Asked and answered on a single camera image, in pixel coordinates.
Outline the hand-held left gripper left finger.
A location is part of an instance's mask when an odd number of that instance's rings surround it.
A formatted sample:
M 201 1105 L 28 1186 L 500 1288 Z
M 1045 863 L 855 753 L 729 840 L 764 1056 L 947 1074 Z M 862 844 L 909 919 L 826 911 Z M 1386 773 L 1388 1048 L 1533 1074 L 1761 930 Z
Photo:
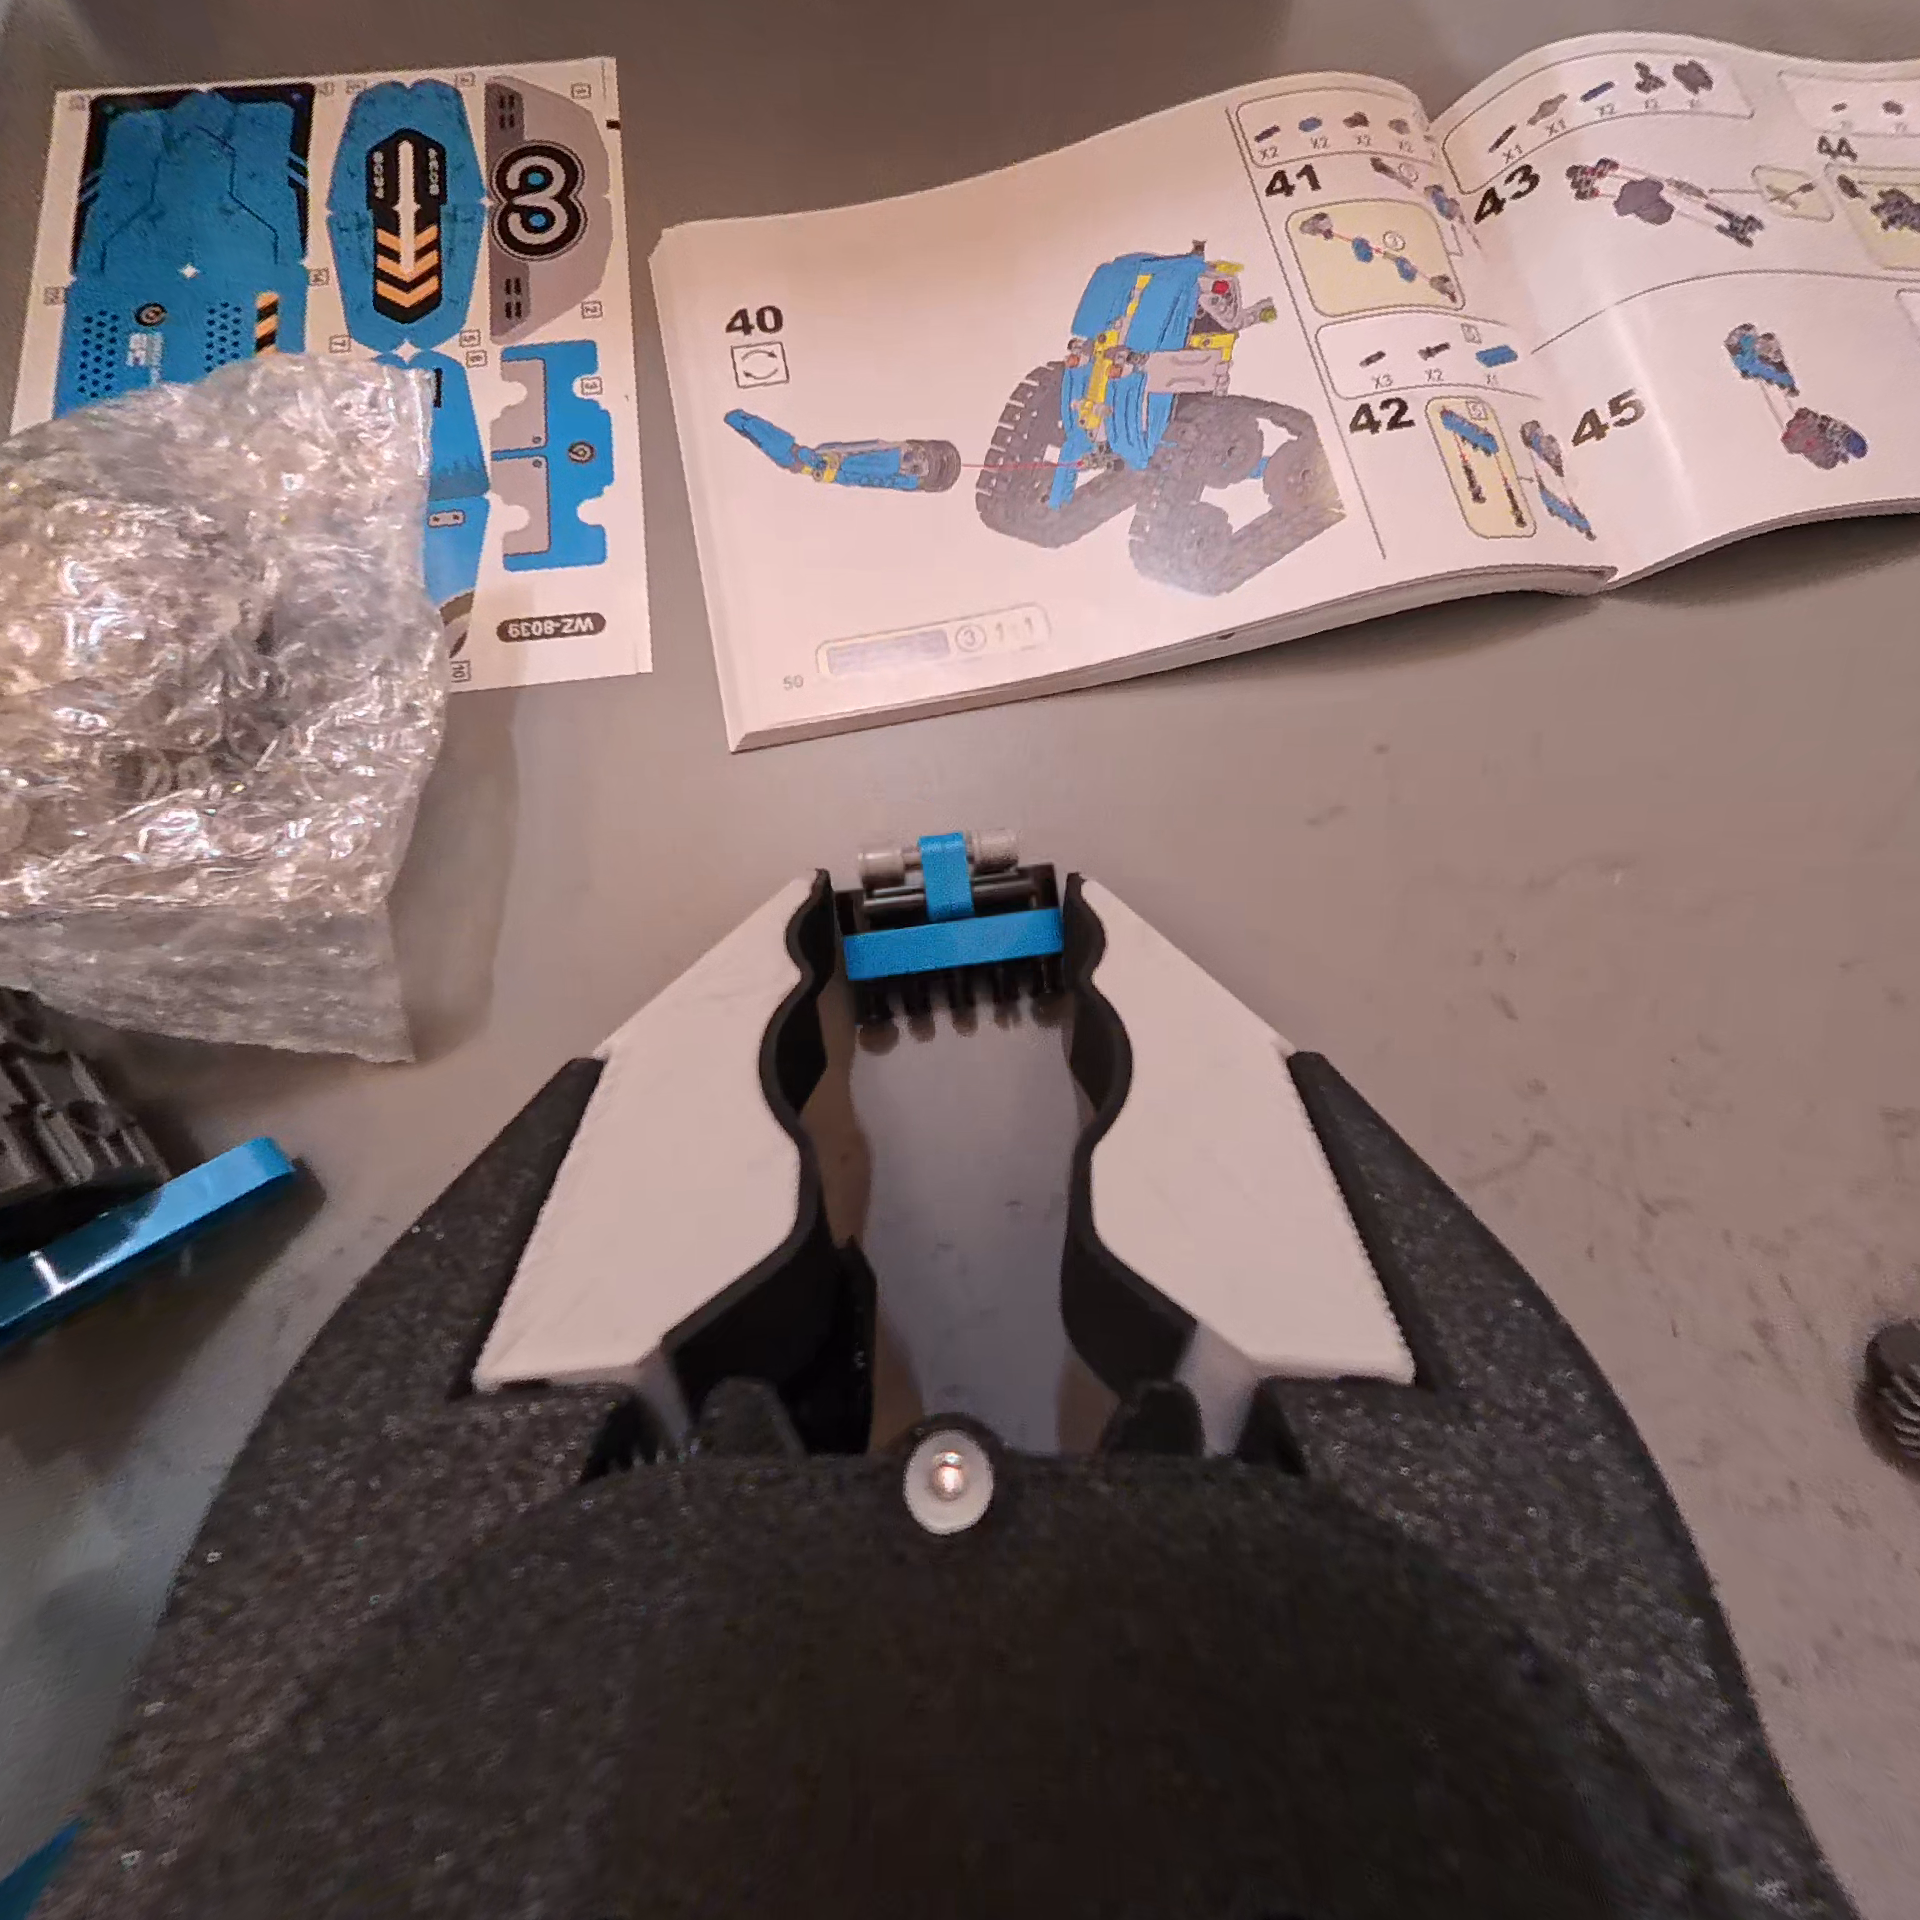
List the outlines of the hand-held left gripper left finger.
M 873 1433 L 873 1268 L 830 1221 L 803 1115 L 827 1069 L 826 871 L 791 881 L 633 1012 L 470 1365 L 479 1395 L 621 1386 L 686 1443 L 767 1387 L 805 1452 Z

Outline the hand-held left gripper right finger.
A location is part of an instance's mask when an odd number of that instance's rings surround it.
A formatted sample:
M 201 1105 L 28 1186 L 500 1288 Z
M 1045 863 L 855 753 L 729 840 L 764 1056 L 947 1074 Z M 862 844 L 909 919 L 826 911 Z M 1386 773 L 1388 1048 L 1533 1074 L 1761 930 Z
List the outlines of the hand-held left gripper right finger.
M 1121 1409 L 1234 1457 L 1274 1380 L 1419 1370 L 1289 1045 L 1116 891 L 1062 901 L 1073 1148 L 1061 1309 Z

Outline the blue black brick assembly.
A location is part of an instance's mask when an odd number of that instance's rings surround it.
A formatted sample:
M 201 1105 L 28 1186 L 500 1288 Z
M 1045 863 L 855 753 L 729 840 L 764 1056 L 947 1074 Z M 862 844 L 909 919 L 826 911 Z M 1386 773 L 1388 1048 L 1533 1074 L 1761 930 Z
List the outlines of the blue black brick assembly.
M 1015 832 L 931 832 L 873 849 L 833 893 L 838 969 L 858 1029 L 970 1023 L 1066 995 L 1066 901 Z

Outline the grey desk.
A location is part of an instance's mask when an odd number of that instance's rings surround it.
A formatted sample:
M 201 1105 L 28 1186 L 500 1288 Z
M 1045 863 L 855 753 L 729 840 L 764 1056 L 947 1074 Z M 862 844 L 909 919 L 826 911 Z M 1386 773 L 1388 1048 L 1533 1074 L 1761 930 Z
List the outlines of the grey desk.
M 612 58 L 630 114 L 645 679 L 466 691 L 397 921 L 402 1068 L 102 1043 L 154 1127 L 317 1178 L 4 1360 L 4 1871 L 84 1796 L 233 1455 L 566 1056 L 813 867 L 1015 827 L 1325 1051 L 1542 1283 L 1657 1457 L 1809 1825 L 1915 1916 L 1915 1474 L 1857 1412 L 1915 1312 L 1915 523 L 1498 597 L 1039 705 L 726 753 L 650 252 L 1199 93 L 1429 105 L 1542 42 L 1915 58 L 1915 5 L 13 5 L 4 397 L 59 90 Z

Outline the blue tracked toy robot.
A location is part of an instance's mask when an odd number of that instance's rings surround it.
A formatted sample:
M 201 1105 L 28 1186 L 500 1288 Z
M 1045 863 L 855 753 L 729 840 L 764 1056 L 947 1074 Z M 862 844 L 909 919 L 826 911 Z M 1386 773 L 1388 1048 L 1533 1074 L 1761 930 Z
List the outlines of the blue tracked toy robot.
M 298 1186 L 265 1137 L 186 1171 L 33 995 L 2 991 L 2 1355 Z

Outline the bubble wrap bag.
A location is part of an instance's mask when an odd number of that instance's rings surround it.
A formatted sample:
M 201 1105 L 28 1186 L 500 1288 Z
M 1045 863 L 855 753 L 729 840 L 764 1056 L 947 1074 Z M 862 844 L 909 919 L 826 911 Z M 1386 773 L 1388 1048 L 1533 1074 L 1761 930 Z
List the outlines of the bubble wrap bag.
M 414 1056 L 438 761 L 423 370 L 262 355 L 2 449 L 2 981 L 171 1040 Z

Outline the grey ribbed brick part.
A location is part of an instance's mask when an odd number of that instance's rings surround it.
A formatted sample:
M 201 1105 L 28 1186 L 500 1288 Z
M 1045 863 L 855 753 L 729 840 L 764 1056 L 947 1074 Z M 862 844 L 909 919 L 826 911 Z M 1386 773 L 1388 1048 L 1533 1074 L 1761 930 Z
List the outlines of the grey ribbed brick part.
M 1918 1467 L 1918 1320 L 1886 1321 L 1865 1343 L 1862 1404 L 1884 1444 Z

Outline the open instruction booklet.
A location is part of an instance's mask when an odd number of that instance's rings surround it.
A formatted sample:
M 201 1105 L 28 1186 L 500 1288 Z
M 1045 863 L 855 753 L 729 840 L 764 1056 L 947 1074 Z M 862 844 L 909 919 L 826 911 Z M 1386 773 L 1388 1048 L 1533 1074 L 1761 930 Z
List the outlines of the open instruction booklet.
M 1913 514 L 1915 105 L 1597 32 L 666 229 L 729 748 Z

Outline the blue sticker sheet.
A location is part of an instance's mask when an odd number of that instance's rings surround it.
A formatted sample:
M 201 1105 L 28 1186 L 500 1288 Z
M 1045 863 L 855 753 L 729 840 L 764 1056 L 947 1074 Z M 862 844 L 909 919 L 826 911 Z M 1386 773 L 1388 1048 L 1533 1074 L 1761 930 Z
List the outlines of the blue sticker sheet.
M 267 352 L 425 376 L 455 689 L 651 665 L 617 66 L 61 92 L 13 429 Z

